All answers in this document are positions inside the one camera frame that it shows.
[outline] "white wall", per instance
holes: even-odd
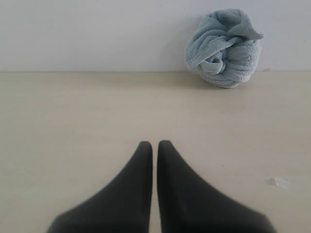
[[[184,71],[200,17],[242,8],[258,70],[310,70],[310,0],[0,0],[0,71]]]

